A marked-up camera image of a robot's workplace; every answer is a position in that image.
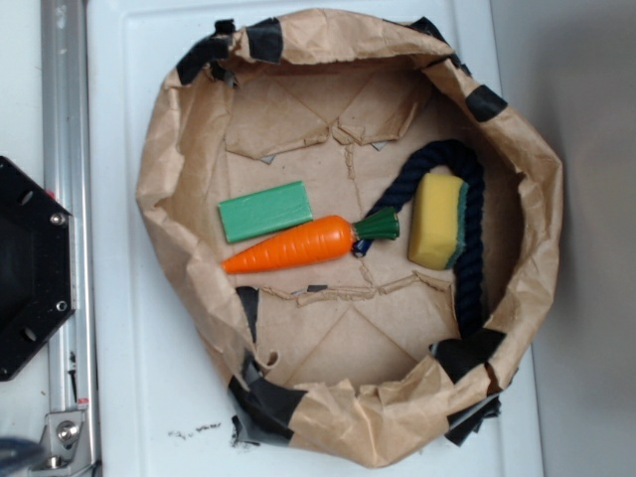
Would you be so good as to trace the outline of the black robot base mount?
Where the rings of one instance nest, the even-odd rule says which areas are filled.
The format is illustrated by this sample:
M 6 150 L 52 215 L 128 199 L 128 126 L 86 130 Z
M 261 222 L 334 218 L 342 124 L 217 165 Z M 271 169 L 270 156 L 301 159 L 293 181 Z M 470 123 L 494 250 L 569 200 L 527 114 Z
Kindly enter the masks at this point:
M 1 380 L 13 380 L 75 311 L 72 215 L 1 158 Z

